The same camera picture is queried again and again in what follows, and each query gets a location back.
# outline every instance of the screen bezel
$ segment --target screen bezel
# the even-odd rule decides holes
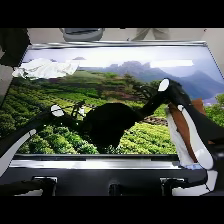
[[[96,41],[96,42],[64,42],[64,43],[44,43],[44,44],[33,44],[29,45],[24,52],[24,55],[20,61],[18,67],[22,64],[23,58],[25,57],[27,51],[29,50],[42,50],[42,49],[63,49],[63,48],[98,48],[98,47],[146,47],[146,46],[200,46],[207,47],[208,45],[205,41]],[[210,49],[208,48],[222,78],[224,76],[218,67]],[[5,97],[11,87],[12,81],[8,87],[8,90],[2,100],[0,109],[4,103]],[[63,154],[15,154],[14,160],[29,159],[29,160],[79,160],[85,161],[87,159],[150,159],[152,161],[179,161],[177,154],[79,154],[79,155],[63,155]]]

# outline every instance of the display panel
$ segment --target display panel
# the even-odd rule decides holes
[[[97,106],[121,102],[141,108],[147,94],[155,94],[159,82],[179,82],[191,99],[202,98],[209,118],[224,126],[224,80],[204,46],[94,47],[28,50],[23,64],[35,59],[53,63],[74,61],[73,74],[34,72],[14,77],[0,110],[1,138],[21,128],[47,107],[65,108],[85,101],[84,116]],[[175,154],[164,108],[126,130],[117,148],[104,154]],[[64,109],[71,114],[72,108]],[[96,146],[76,130],[60,124],[47,125],[18,151],[30,154],[98,154]]]

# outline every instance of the white floor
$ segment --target white floor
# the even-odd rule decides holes
[[[125,41],[132,39],[136,35],[137,28],[106,28],[102,37],[102,41]],[[170,28],[170,36],[172,40],[201,40],[204,34],[204,28]],[[50,43],[64,42],[63,35],[59,28],[31,28],[29,29],[31,43]],[[152,31],[145,38],[146,40],[154,40]]]

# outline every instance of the green field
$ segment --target green field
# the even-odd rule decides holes
[[[146,100],[133,90],[132,87],[136,83],[137,81],[130,76],[120,77],[114,73],[87,71],[77,71],[72,76],[54,80],[31,81],[14,78],[0,110],[0,137],[22,127],[52,104],[64,108],[85,100],[85,113],[108,102],[122,102],[133,108],[141,108]],[[213,105],[206,108],[206,112],[211,119],[224,126],[224,113],[221,107],[221,103]],[[165,105],[161,105],[153,116],[165,118],[164,108]],[[72,108],[66,108],[65,111],[71,113]],[[50,124],[26,142],[19,149],[19,153],[98,154],[99,152],[75,130],[60,124]],[[106,153],[175,154],[176,151],[170,141],[167,126],[141,122],[126,130],[118,148],[109,147]]]

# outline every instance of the sky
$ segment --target sky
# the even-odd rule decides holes
[[[108,67],[111,64],[121,65],[125,61],[139,61],[142,64],[150,62],[160,67],[163,71],[178,77],[192,75],[196,70],[202,70],[216,81],[223,82],[223,78],[208,48],[204,46],[95,47],[28,50],[23,62],[37,58],[65,62],[76,57],[86,59],[80,60],[81,67]],[[196,60],[204,60],[205,63],[203,66],[200,65],[198,67],[194,65],[194,61]]]

